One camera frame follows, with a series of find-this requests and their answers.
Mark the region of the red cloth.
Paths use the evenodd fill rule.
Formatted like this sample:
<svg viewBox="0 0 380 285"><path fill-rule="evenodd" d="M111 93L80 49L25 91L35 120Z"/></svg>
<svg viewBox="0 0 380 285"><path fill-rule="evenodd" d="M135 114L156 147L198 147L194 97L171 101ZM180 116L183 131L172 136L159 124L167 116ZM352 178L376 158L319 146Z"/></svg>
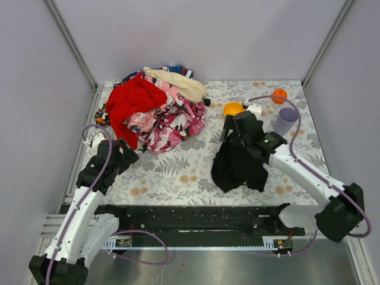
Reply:
<svg viewBox="0 0 380 285"><path fill-rule="evenodd" d="M124 85L116 87L106 102L110 125L118 139L123 139L132 149L137 149L138 138L125 121L134 113L148 112L165 104L166 93L143 78L139 72Z"/></svg>

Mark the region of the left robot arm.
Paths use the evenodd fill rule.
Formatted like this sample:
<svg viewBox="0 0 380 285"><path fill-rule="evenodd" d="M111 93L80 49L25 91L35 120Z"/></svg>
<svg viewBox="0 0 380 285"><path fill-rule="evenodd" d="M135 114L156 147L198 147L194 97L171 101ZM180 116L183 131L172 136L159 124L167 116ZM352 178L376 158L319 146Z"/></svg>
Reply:
<svg viewBox="0 0 380 285"><path fill-rule="evenodd" d="M115 178L139 159L124 140L103 140L79 173L74 198L56 235L41 255L29 262L37 284L85 284L90 265L122 220L112 208L90 225Z"/></svg>

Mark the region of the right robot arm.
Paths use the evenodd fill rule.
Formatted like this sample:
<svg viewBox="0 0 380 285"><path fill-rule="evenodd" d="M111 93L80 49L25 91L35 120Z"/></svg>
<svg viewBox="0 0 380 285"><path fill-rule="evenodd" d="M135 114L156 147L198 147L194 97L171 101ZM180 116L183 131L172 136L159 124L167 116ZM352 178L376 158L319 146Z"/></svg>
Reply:
<svg viewBox="0 0 380 285"><path fill-rule="evenodd" d="M264 132L262 121L245 111L227 115L221 133L211 176L223 191L241 185L262 192L268 179L265 166L271 166L297 183L316 201L316 206L287 205L279 218L287 227L311 227L333 242L353 236L360 222L370 223L365 213L363 189L346 185L303 157L298 156L281 135Z"/></svg>

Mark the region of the pink navy patterned cloth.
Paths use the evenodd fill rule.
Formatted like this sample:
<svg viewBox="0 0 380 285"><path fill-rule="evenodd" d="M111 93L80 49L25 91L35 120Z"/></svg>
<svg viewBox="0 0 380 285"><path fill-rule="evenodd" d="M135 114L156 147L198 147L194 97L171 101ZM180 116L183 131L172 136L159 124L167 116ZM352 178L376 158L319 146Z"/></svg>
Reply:
<svg viewBox="0 0 380 285"><path fill-rule="evenodd" d="M176 103L179 89L142 71L129 77L128 80L124 79L123 83L130 83L135 78L140 78L144 82L141 86L142 98L132 95L132 99L137 101L135 111L125 119L124 124L134 133L150 132L159 116L166 114Z"/></svg>

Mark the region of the orange black patterned cloth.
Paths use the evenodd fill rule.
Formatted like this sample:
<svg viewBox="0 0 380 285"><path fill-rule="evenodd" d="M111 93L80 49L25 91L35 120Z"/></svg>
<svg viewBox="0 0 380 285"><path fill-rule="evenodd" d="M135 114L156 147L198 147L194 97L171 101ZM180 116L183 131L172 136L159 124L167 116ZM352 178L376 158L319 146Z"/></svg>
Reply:
<svg viewBox="0 0 380 285"><path fill-rule="evenodd" d="M109 114L106 111L106 103L95 112L94 121L96 125L110 126Z"/></svg>

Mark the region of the pink camouflage cloth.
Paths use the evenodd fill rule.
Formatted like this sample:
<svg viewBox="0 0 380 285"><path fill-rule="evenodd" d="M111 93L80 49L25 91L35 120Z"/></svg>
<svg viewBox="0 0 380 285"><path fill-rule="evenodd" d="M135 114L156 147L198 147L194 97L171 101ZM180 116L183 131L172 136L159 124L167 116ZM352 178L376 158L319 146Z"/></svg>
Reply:
<svg viewBox="0 0 380 285"><path fill-rule="evenodd" d="M138 134L143 149L152 153L172 150L191 136L198 135L205 127L208 98L194 103L178 95L169 109L157 117L150 131Z"/></svg>

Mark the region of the cream cloth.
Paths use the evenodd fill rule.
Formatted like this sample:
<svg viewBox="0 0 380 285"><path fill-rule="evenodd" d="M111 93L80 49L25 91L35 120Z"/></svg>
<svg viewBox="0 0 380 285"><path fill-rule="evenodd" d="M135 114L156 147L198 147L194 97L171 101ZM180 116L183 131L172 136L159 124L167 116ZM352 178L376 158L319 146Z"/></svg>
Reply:
<svg viewBox="0 0 380 285"><path fill-rule="evenodd" d="M165 81L179 89L179 94L188 100L199 103L207 95L206 88L197 80L184 75L164 71L162 69L151 69L145 66L142 69L147 75Z"/></svg>

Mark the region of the blue white patterned cloth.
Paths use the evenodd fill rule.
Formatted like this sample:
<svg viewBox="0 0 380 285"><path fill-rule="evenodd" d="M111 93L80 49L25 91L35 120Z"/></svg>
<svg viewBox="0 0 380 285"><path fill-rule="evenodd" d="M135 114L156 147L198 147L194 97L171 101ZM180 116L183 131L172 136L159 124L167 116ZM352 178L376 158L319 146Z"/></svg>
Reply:
<svg viewBox="0 0 380 285"><path fill-rule="evenodd" d="M148 68L146 66L143 69L139 69L138 71L132 72L129 75L127 75L125 78L123 78L121 80L121 82L126 83L130 79L133 79L134 77L136 77L137 74L139 74L140 72L145 72L145 71L150 70L150 69L151 68ZM188 69L187 67L183 66L183 65L164 65L164 66L157 68L157 70L163 70L163 71L167 71L167 72L177 73L177 74L183 75L183 76L190 78L190 79L193 79L193 77L194 77L194 72L191 71L190 69Z"/></svg>

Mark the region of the yellow plastic bowl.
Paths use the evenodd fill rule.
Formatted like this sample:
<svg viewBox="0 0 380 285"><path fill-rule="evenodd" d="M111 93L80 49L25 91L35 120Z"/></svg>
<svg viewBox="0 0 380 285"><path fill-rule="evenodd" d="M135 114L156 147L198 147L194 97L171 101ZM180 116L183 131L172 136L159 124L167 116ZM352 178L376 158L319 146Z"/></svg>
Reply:
<svg viewBox="0 0 380 285"><path fill-rule="evenodd" d="M244 112L246 109L244 108L242 103L238 102L230 102L227 103L223 108L224 116L235 116L239 113Z"/></svg>

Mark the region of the lilac plastic cup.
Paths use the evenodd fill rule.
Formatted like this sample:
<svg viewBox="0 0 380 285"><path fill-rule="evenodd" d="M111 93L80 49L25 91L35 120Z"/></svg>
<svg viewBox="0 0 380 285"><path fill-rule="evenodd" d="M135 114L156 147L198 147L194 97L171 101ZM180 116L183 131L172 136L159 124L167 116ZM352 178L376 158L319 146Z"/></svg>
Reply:
<svg viewBox="0 0 380 285"><path fill-rule="evenodd" d="M297 110L290 107L284 107L278 112L273 131L283 137L290 131L298 119L299 113Z"/></svg>

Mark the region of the orange fruit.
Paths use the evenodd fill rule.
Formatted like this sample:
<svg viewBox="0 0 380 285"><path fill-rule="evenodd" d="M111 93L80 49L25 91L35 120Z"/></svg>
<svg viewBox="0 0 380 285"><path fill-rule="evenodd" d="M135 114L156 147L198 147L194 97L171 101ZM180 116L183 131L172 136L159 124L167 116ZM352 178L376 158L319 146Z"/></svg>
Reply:
<svg viewBox="0 0 380 285"><path fill-rule="evenodd" d="M283 104L287 100L287 92L284 89L276 89L272 94L272 101L276 104Z"/></svg>

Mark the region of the floral tablecloth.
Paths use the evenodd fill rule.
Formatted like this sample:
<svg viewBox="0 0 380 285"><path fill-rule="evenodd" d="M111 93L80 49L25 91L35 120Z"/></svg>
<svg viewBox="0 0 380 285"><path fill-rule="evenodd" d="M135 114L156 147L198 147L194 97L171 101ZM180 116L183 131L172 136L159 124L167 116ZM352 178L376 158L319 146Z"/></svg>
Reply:
<svg viewBox="0 0 380 285"><path fill-rule="evenodd" d="M302 123L286 134L294 140L294 151L323 172L328 168L314 126L303 87L298 80L281 81L204 81L211 100L205 117L205 127L199 135L160 154L150 151L123 174L103 198L104 204L117 205L315 205L315 200L297 183L277 169L268 168L268 180L263 192L241 186L224 193L211 178L213 158L220 147L223 108L229 102L255 99L261 106L264 130L271 131L280 105L270 95L284 89L292 105L301 114Z"/></svg>

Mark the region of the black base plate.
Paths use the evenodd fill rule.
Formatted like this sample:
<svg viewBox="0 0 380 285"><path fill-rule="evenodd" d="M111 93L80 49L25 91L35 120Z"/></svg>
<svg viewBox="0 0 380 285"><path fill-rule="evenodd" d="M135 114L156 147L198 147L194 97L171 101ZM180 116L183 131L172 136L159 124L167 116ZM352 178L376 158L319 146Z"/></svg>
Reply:
<svg viewBox="0 0 380 285"><path fill-rule="evenodd" d="M97 216L120 211L122 220L118 231L133 230L131 237L148 236L163 243L166 236L199 233L215 236L232 232L237 236L304 236L303 226L286 226L279 218L287 204L267 207L247 206L152 206L104 205Z"/></svg>

